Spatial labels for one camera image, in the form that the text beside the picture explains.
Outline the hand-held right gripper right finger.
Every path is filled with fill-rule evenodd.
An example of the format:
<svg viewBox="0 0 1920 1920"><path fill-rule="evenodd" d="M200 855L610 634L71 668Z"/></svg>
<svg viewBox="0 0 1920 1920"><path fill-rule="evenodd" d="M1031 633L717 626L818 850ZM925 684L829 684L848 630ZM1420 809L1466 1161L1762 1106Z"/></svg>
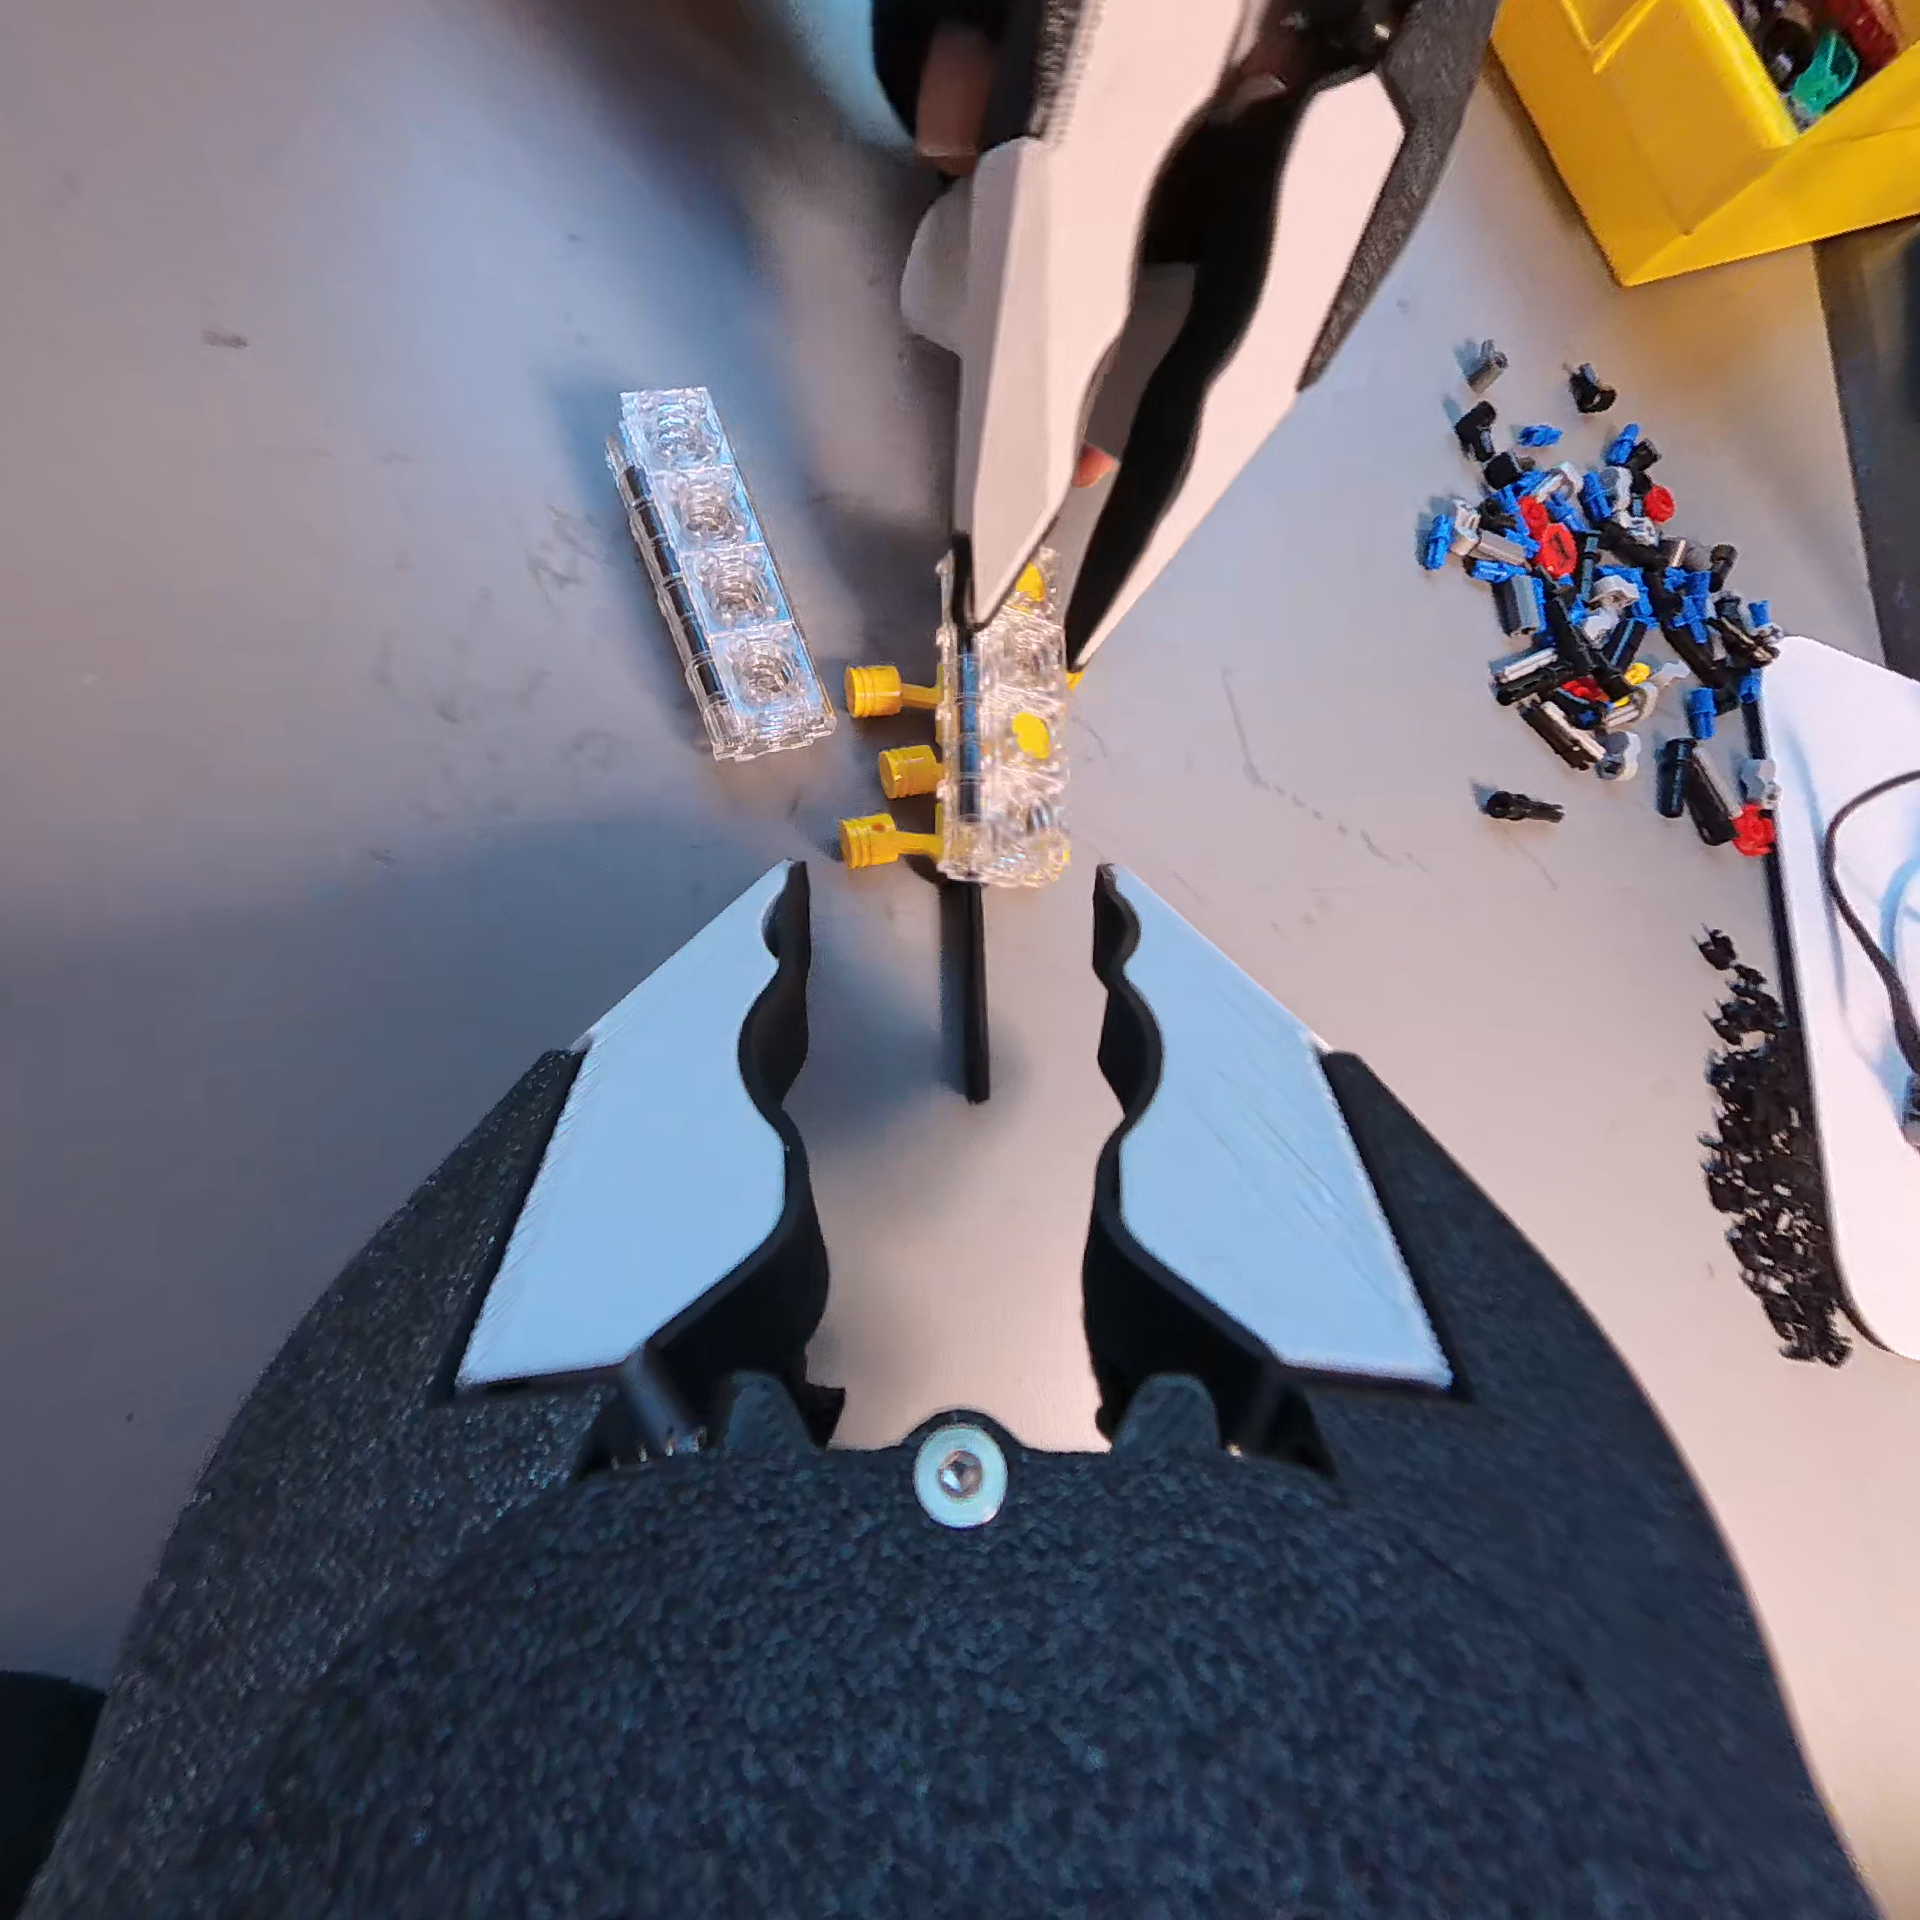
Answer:
<svg viewBox="0 0 1920 1920"><path fill-rule="evenodd" d="M1096 876L1098 1065L1120 1124L1096 1166L1087 1332L1111 1440L1155 1375L1192 1375L1234 1449L1324 1470L1311 1380L1456 1378L1291 1009L1119 866Z"/></svg>

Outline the clear toy cylinder block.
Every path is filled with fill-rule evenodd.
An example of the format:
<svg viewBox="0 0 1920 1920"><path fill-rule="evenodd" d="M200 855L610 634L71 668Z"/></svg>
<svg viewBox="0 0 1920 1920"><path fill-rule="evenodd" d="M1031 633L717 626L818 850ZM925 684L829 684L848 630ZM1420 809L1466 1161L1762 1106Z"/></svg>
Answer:
<svg viewBox="0 0 1920 1920"><path fill-rule="evenodd" d="M1051 881L1069 858L1058 554L1041 545L996 615L969 638L953 622L951 559L939 565L939 577L939 871L999 886Z"/></svg>
<svg viewBox="0 0 1920 1920"><path fill-rule="evenodd" d="M832 703L709 391L621 393L608 465L711 753L827 738Z"/></svg>

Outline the pile of black toy pins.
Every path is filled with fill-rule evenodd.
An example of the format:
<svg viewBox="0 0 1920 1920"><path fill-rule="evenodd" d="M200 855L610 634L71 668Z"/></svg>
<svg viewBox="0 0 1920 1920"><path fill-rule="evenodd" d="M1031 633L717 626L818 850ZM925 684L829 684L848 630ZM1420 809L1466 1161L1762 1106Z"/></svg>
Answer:
<svg viewBox="0 0 1920 1920"><path fill-rule="evenodd" d="M1840 1366L1853 1343L1840 1324L1848 1309L1803 1042L1764 973L1739 960L1723 929L1707 928L1697 945L1731 980L1709 1016L1720 1052L1707 1082L1720 1118L1701 1140L1707 1196L1729 1215L1729 1245L1783 1356Z"/></svg>

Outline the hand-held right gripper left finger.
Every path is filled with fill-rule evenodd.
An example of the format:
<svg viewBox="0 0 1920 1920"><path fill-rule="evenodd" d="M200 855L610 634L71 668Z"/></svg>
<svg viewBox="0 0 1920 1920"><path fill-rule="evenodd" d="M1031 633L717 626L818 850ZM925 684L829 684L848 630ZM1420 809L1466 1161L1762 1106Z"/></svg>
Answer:
<svg viewBox="0 0 1920 1920"><path fill-rule="evenodd" d="M783 861L577 1042L580 1058L456 1385L610 1380L696 1449L731 1373L808 1380L827 1252L785 1100L808 1058L810 876Z"/></svg>

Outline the white book stand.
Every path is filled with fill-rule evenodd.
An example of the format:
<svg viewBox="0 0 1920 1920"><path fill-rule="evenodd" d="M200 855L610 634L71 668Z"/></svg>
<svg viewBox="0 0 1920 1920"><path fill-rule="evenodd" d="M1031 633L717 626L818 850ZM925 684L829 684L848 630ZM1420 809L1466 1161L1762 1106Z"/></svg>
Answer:
<svg viewBox="0 0 1920 1920"><path fill-rule="evenodd" d="M1764 674L1767 753L1779 775L1783 944L1793 952L1831 1247L1863 1332L1917 1358L1917 1151L1905 1133L1913 1080L1889 997L1821 880L1831 816L1917 766L1917 685L1813 638L1787 634Z"/></svg>

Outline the yellow plastic bin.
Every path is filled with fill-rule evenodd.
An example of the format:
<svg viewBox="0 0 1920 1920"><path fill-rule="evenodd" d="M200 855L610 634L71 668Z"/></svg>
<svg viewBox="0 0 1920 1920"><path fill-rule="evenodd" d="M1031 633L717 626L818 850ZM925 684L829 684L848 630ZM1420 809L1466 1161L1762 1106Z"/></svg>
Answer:
<svg viewBox="0 0 1920 1920"><path fill-rule="evenodd" d="M1496 53L1624 286L1917 210L1917 4L1802 132L1729 1L1507 1Z"/></svg>

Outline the pile of small toy parts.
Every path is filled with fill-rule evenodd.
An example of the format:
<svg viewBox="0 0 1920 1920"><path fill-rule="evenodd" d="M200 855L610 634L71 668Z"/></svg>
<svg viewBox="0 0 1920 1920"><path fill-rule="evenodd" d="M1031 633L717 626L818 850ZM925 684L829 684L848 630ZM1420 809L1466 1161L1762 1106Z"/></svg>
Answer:
<svg viewBox="0 0 1920 1920"><path fill-rule="evenodd" d="M1501 420L1492 338L1464 352L1449 420L1473 490L1423 520L1425 572L1488 591L1505 652L1496 703L1571 773L1628 784L1650 768L1659 816L1709 847L1767 858L1781 784L1762 721L1764 674L1785 630L1764 598L1732 589L1737 549L1674 530L1661 449L1620 422L1593 456L1568 454L1557 420Z"/></svg>

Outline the person's left hand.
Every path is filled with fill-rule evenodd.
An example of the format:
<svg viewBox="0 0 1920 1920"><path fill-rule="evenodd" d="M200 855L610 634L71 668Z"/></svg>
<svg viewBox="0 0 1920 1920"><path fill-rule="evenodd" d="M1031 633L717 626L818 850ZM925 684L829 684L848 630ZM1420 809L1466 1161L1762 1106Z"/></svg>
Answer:
<svg viewBox="0 0 1920 1920"><path fill-rule="evenodd" d="M943 180L1029 132L1041 4L876 1L871 58L898 124Z"/></svg>

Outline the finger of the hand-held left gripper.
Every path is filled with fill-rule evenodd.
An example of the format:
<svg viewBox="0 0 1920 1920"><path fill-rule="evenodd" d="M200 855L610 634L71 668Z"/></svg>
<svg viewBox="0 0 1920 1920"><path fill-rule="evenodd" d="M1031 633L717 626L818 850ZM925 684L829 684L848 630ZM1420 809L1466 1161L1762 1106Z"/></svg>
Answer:
<svg viewBox="0 0 1920 1920"><path fill-rule="evenodd" d="M905 4L904 128L945 180L904 270L960 365L951 544L985 623L1069 519L1113 628L1264 444L1261 4Z"/></svg>
<svg viewBox="0 0 1920 1920"><path fill-rule="evenodd" d="M1271 101L1208 197L1184 318L1153 365L1065 615L1083 668L1308 381L1308 361L1401 154L1380 72Z"/></svg>

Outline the heap of mixed toy parts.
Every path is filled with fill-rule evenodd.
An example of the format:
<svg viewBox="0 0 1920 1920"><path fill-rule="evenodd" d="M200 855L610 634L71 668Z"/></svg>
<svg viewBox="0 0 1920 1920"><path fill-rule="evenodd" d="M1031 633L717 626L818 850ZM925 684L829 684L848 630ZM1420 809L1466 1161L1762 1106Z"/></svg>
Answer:
<svg viewBox="0 0 1920 1920"><path fill-rule="evenodd" d="M1767 81L1805 132L1907 47L1895 1L1731 1Z"/></svg>

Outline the yellow piston crankshaft assembly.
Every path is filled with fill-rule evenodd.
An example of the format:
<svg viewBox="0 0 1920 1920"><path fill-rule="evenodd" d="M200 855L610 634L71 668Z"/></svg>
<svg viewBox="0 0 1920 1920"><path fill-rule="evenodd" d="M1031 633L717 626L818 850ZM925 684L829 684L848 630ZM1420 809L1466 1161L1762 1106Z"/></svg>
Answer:
<svg viewBox="0 0 1920 1920"><path fill-rule="evenodd" d="M956 559L951 559L951 612L963 638L977 628L964 628L959 616L959 585ZM881 791L887 800L933 800L933 828L929 832L911 832L900 828L890 812L876 812L839 823L839 852L848 869L873 871L898 863L908 856L923 856L935 866L945 881L945 900L956 913L959 938L959 973L960 973L960 1023L963 1023L963 1089L969 1101L985 1101L993 1093L993 1039L991 1039L991 999L988 999L988 961L985 961L985 893L999 885L981 885L972 880L949 880L939 871L943 839L938 833L938 786L943 777L943 757L938 742L938 674L929 685L908 684L890 663L859 663L845 674L848 711L856 719L892 717L898 712L929 712L933 719L933 742L914 748L893 748L877 753Z"/></svg>

